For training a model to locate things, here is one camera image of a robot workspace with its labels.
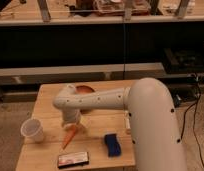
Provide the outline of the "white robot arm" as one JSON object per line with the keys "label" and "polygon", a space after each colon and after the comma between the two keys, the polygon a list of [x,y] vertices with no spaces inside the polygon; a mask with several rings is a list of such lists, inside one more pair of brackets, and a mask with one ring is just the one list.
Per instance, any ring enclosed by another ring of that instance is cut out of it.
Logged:
{"label": "white robot arm", "polygon": [[155,78],[129,87],[79,94],[65,85],[53,100],[64,124],[80,121],[82,109],[126,110],[138,171],[187,171],[175,107],[169,89]]}

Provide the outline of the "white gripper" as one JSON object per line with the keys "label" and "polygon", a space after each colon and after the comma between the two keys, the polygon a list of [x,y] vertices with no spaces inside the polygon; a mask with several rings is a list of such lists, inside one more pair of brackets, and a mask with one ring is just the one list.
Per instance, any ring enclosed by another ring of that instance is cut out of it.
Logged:
{"label": "white gripper", "polygon": [[77,109],[77,110],[63,111],[61,126],[65,131],[68,131],[72,126],[76,126],[78,129],[82,129],[83,124],[81,123],[80,110]]}

